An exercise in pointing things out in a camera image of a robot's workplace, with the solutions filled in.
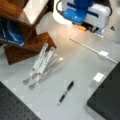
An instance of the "black cable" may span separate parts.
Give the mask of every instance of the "black cable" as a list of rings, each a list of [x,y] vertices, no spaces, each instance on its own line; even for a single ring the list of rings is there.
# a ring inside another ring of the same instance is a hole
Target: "black cable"
[[[60,3],[61,1],[62,1],[62,0],[59,0],[59,1],[57,2],[57,4],[56,4],[56,10],[57,10],[57,12],[58,12],[60,15],[63,15],[64,11],[61,11],[61,10],[58,9],[58,5],[59,5],[59,3]]]

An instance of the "table surface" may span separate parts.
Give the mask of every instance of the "table surface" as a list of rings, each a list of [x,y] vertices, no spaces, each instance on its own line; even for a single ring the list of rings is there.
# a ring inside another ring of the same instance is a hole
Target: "table surface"
[[[9,66],[1,47],[1,82],[42,120],[104,120],[86,103],[100,85],[93,80],[94,76],[98,72],[107,75],[115,64],[68,38],[71,35],[71,38],[97,51],[106,51],[116,61],[120,60],[120,46],[89,31],[80,32],[76,26],[61,25],[50,12],[42,18],[36,29],[38,33],[50,34],[57,46],[55,53],[64,61],[34,90],[29,90],[28,85],[23,85],[23,80],[28,78],[37,56]],[[73,88],[58,106],[60,97],[71,81],[74,81]]]

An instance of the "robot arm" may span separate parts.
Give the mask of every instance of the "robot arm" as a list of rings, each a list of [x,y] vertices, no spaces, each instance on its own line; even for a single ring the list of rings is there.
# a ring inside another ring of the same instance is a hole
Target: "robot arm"
[[[65,19],[75,24],[82,24],[84,22],[97,28],[105,28],[109,23],[109,16],[111,14],[110,7],[93,3],[93,0],[67,1],[67,7],[64,9],[65,11],[58,10],[58,12]]]

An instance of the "pen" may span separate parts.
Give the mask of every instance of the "pen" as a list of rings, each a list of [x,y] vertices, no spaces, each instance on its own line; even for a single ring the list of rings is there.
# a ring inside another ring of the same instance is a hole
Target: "pen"
[[[64,92],[64,94],[62,95],[62,97],[60,98],[58,105],[60,105],[62,103],[62,101],[64,100],[65,96],[67,95],[67,93],[71,90],[71,88],[74,85],[74,81],[72,81],[69,86],[67,87],[67,90]]]

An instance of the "wire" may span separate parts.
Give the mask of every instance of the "wire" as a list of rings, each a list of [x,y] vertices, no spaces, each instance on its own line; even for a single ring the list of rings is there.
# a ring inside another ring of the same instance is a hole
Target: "wire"
[[[103,55],[103,54],[101,54],[100,52],[98,52],[97,50],[95,50],[95,49],[93,49],[93,48],[90,48],[90,47],[88,47],[88,46],[86,46],[86,45],[78,42],[77,40],[74,40],[74,39],[70,38],[70,37],[69,37],[69,39],[72,40],[73,42],[76,42],[76,43],[78,43],[79,45],[81,45],[81,46],[83,46],[83,47],[85,47],[85,48],[93,51],[94,53],[97,53],[97,54],[98,54],[99,56],[101,56],[102,58],[108,59],[108,60],[112,61],[113,63],[118,64],[117,61],[115,61],[114,59],[110,58],[109,56]]]
[[[60,15],[63,15],[64,11],[61,11],[61,10],[58,9],[58,5],[59,5],[59,3],[60,3],[61,1],[62,1],[62,0],[59,0],[59,1],[57,2],[57,4],[56,4],[56,10],[57,10],[57,12],[58,12]]]

